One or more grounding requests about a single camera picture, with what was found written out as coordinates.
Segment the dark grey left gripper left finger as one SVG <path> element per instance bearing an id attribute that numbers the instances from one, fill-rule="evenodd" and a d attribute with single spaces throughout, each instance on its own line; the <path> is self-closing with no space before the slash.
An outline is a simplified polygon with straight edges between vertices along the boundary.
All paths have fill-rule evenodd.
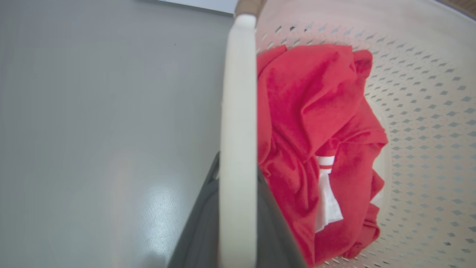
<path id="1" fill-rule="evenodd" d="M 170 258 L 169 268 L 217 268 L 219 245 L 217 153 Z"/>

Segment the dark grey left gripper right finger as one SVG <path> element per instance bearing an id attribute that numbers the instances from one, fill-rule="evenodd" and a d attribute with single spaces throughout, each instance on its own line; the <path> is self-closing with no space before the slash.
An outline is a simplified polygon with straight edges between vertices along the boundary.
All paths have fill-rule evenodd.
<path id="1" fill-rule="evenodd" d="M 257 170 L 257 268 L 306 268 L 274 195 Z"/>

